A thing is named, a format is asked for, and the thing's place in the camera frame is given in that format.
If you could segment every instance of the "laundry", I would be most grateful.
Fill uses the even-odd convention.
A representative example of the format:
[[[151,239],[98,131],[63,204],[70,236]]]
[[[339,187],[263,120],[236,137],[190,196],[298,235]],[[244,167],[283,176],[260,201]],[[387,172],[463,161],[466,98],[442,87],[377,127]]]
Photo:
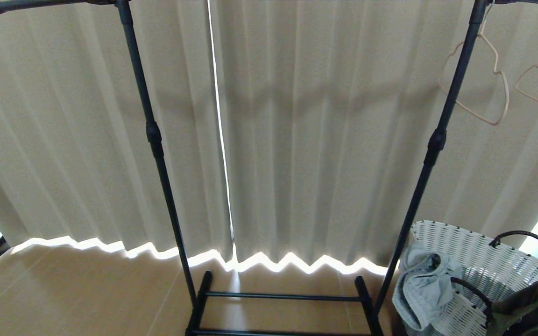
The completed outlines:
[[[409,335],[436,322],[452,300],[450,278],[462,278],[459,262],[431,253],[421,242],[408,246],[400,258],[399,277],[393,292],[393,304]]]
[[[538,336],[538,282],[491,305],[487,336]]]

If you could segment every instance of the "black garment rack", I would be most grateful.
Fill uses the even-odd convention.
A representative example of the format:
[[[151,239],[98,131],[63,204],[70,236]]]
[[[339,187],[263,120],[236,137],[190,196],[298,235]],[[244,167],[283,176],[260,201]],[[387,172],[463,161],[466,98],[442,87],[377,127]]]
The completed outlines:
[[[126,35],[126,43],[128,44],[128,51],[130,52],[130,59],[132,60],[132,68],[134,69],[134,76],[136,77],[136,84],[138,86],[138,92],[141,96],[142,108],[145,113],[147,139],[151,144],[151,150],[155,157],[157,170],[159,172],[160,182],[163,188],[163,194],[167,203],[167,210],[171,219],[171,226],[175,235],[177,249],[179,251],[180,260],[182,262],[182,268],[184,269],[184,277],[186,278],[186,284],[188,286],[188,294],[190,294],[190,300],[192,302],[192,315],[186,327],[185,335],[218,335],[218,336],[359,336],[358,334],[329,334],[329,333],[314,333],[314,332],[282,332],[282,331],[243,331],[243,330],[224,330],[224,329],[208,329],[201,328],[200,323],[203,317],[203,311],[205,310],[205,304],[209,296],[228,296],[234,298],[268,298],[268,299],[286,299],[286,300],[314,300],[314,301],[343,301],[343,302],[359,302],[365,312],[367,323],[371,330],[372,335],[382,336],[382,328],[379,324],[379,311],[382,308],[383,301],[391,284],[391,279],[397,266],[397,262],[402,254],[402,249],[408,238],[410,227],[414,221],[414,216],[418,210],[421,198],[429,181],[431,170],[435,166],[437,156],[439,152],[444,149],[446,144],[446,128],[450,121],[451,113],[454,109],[456,98],[460,92],[460,87],[464,79],[466,68],[472,54],[474,42],[478,35],[480,25],[485,15],[485,9],[492,0],[474,0],[474,6],[469,19],[468,30],[466,32],[466,38],[462,51],[456,65],[454,77],[450,85],[450,91],[446,98],[439,124],[429,139],[427,145],[427,154],[425,161],[423,162],[423,169],[418,177],[417,185],[412,194],[412,200],[410,200],[410,206],[408,212],[402,224],[393,255],[387,268],[386,276],[383,280],[382,287],[379,294],[373,304],[371,296],[365,286],[365,281],[361,276],[356,277],[354,284],[358,291],[358,296],[326,296],[326,295],[293,295],[293,294],[265,294],[265,293],[235,293],[235,292],[218,292],[211,291],[211,282],[213,275],[210,271],[205,272],[203,281],[198,290],[198,294],[194,289],[194,282],[192,281],[192,275],[190,273],[190,267],[188,266],[188,259],[186,258],[186,252],[184,249],[184,240],[182,239],[182,232],[180,229],[179,220],[177,217],[176,205],[173,200],[173,194],[171,193],[171,185],[169,177],[167,176],[167,168],[163,159],[163,145],[162,135],[158,125],[155,122],[153,115],[151,100],[147,89],[147,82],[145,81],[145,74],[142,69],[141,56],[138,51],[138,45],[136,43],[136,35],[133,27],[132,13],[130,12],[130,0],[7,0],[0,1],[0,14],[7,11],[14,11],[18,9],[36,8],[57,6],[64,4],[76,4],[81,2],[87,2],[94,5],[114,5],[118,8],[120,13],[120,21],[124,26],[124,33]],[[513,2],[531,2],[538,4],[538,0],[497,0],[495,4],[509,4]]]

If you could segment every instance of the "tile floor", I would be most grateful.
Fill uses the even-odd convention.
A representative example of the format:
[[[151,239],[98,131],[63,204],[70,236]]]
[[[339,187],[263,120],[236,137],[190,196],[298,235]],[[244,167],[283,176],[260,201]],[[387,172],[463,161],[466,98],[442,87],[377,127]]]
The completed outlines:
[[[179,259],[143,252],[33,245],[0,257],[0,335],[181,336],[190,301]],[[329,266],[306,274],[296,266],[274,273],[256,265],[226,272],[217,261],[192,268],[196,287],[212,270],[217,291],[356,295],[354,277]],[[381,277],[360,271],[371,295]],[[397,325],[390,301],[380,314],[387,335]],[[356,332],[369,329],[356,302],[209,298],[201,323],[207,328]]]

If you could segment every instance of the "white woven basket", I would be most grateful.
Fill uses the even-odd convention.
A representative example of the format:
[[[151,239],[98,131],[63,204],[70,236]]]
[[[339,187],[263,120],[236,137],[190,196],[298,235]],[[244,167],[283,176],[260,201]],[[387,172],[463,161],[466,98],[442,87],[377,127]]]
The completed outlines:
[[[427,250],[446,254],[463,266],[462,279],[479,289],[489,300],[501,301],[538,281],[538,259],[499,240],[511,231],[489,238],[480,233],[445,223],[419,221],[412,224],[411,236]],[[496,241],[497,246],[490,245]],[[442,318],[420,332],[425,336],[485,335],[486,305],[468,289],[454,293]]]

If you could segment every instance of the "beige curtain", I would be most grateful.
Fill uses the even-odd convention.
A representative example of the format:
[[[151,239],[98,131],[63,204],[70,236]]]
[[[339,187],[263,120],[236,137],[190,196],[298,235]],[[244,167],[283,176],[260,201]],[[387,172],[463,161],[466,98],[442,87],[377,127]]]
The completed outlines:
[[[229,259],[206,7],[132,2],[187,251]],[[0,230],[175,246],[115,7],[0,15]]]
[[[239,260],[388,260],[445,99],[471,1],[212,2]],[[510,83],[538,63],[538,6],[495,6],[487,36]],[[449,85],[457,56],[444,74]],[[460,99],[493,119],[502,82],[474,49]],[[524,88],[538,95],[538,72]],[[487,235],[538,219],[538,104],[511,90],[491,127],[456,108],[418,211]]]

